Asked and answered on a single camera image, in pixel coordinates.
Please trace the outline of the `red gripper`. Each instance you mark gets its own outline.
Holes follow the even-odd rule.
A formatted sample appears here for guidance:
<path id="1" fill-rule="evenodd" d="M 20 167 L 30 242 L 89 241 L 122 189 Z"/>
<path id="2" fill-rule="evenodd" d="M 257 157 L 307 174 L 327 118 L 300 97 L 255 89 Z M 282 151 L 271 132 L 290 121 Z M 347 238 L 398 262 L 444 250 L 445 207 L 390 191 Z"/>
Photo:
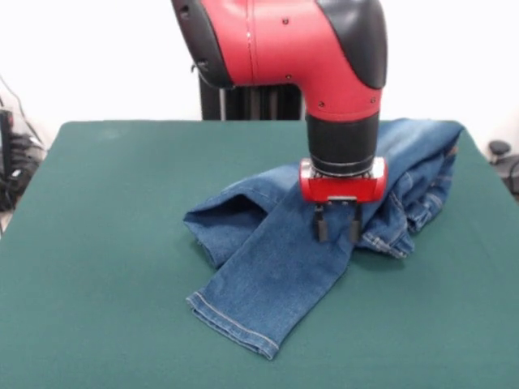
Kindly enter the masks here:
<path id="1" fill-rule="evenodd" d="M 299 186 L 307 202 L 357 202 L 350 223 L 349 239 L 358 242 L 362 236 L 363 211 L 361 203 L 378 202 L 383 198 L 388 168 L 384 158 L 375 158 L 371 169 L 352 177 L 325 176 L 317 172 L 309 158 L 299 164 Z M 313 225 L 318 242 L 328 240 L 328 224 L 324 219 L 324 205 L 316 204 Z"/>

